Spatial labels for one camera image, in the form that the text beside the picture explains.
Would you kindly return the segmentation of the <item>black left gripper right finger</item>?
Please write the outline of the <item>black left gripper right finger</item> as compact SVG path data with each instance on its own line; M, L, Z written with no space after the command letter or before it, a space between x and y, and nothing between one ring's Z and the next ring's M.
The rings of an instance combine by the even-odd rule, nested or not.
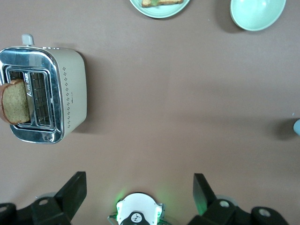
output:
M202 173L195 173L193 197L198 214L190 225L232 225L236 207L227 199L218 199Z

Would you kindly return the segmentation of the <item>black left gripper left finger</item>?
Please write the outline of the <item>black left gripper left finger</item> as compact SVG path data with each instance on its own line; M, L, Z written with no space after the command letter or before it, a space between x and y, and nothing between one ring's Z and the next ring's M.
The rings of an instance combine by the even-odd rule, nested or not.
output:
M76 172L57 193L42 196L31 205L33 224L70 225L86 195L86 172Z

